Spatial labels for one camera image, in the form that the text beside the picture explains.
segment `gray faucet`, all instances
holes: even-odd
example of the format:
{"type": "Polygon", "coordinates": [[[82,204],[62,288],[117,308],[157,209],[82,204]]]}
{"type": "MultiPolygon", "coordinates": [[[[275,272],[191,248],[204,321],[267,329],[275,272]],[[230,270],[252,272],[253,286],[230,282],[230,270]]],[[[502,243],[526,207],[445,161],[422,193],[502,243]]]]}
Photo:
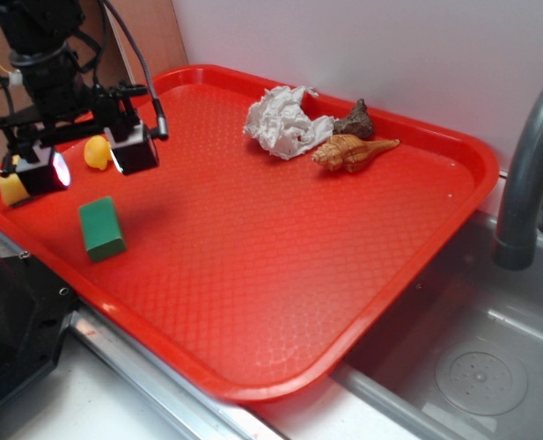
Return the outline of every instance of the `gray faucet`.
{"type": "Polygon", "coordinates": [[[528,116],[506,181],[495,230],[493,259],[522,270],[534,259],[543,232],[543,90],[528,116]]]}

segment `sink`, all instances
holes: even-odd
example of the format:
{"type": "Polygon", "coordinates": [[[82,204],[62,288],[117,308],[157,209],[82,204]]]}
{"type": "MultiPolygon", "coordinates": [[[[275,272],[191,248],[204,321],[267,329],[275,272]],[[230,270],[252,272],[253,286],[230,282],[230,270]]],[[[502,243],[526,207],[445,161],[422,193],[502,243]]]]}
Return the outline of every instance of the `sink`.
{"type": "Polygon", "coordinates": [[[476,213],[345,359],[425,438],[543,439],[543,236],[508,271],[494,226],[476,213]]]}

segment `sink drain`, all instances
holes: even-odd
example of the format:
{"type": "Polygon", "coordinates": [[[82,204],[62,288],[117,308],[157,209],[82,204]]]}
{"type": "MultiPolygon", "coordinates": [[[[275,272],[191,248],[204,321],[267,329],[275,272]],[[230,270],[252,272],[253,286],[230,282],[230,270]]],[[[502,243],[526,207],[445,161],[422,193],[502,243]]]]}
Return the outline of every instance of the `sink drain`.
{"type": "Polygon", "coordinates": [[[450,403],[478,415],[507,413],[526,395],[526,371],[520,361],[480,341],[446,351],[438,360],[436,379],[450,403]]]}

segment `green block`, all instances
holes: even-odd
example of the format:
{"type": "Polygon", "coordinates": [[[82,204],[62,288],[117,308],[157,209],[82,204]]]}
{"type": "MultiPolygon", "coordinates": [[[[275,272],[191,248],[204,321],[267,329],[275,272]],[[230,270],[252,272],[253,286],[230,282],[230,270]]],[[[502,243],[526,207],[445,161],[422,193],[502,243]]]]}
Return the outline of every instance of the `green block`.
{"type": "Polygon", "coordinates": [[[107,259],[127,249],[112,198],[85,204],[79,211],[86,252],[92,261],[107,259]]]}

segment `crumpled tissue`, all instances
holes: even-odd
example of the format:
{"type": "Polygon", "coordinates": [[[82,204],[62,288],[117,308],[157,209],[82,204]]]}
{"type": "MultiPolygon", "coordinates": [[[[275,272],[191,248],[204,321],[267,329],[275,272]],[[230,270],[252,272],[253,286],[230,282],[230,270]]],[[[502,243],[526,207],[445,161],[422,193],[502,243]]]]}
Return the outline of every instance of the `crumpled tissue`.
{"type": "Polygon", "coordinates": [[[318,96],[313,88],[305,86],[294,89],[278,86],[267,90],[261,100],[249,108],[243,133],[284,160],[324,142],[333,134],[335,118],[320,116],[311,121],[300,107],[305,93],[318,96]]]}

